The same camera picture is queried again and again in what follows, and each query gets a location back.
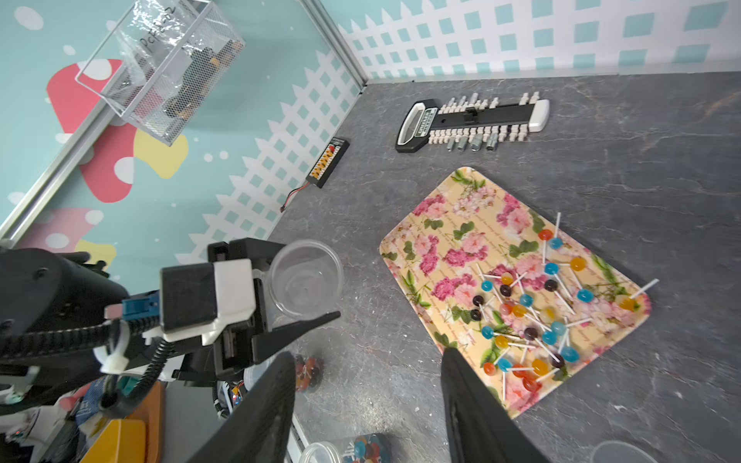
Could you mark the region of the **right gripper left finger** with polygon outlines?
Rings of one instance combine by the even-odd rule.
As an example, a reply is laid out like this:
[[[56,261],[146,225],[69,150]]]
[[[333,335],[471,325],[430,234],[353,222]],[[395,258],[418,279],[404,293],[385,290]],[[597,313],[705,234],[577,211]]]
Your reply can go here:
[[[295,362],[278,354],[220,430],[192,462],[282,462],[295,403]]]

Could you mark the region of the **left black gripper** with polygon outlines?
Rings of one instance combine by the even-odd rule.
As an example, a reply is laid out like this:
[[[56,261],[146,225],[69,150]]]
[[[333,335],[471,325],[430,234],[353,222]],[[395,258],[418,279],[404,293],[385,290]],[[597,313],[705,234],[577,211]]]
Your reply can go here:
[[[281,243],[243,238],[208,246],[219,326],[201,336],[203,346],[185,353],[173,378],[185,382],[236,382],[247,368],[262,364],[305,334],[341,317],[331,312],[270,331],[266,278]]]

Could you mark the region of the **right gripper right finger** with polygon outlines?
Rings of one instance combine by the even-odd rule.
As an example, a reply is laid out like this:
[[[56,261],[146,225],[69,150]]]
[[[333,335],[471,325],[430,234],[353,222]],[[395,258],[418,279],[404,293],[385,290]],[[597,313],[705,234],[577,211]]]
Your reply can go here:
[[[441,388],[453,462],[545,462],[498,399],[453,348],[444,350]]]

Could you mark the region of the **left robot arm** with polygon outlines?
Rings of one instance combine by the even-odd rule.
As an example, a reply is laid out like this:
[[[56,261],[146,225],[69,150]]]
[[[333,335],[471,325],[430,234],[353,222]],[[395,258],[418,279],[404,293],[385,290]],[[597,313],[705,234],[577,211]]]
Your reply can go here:
[[[166,363],[195,387],[235,383],[304,334],[337,319],[339,256],[315,240],[208,245],[200,264],[163,268],[129,293],[86,252],[1,254],[3,415],[50,405],[98,379],[102,411],[131,414]]]

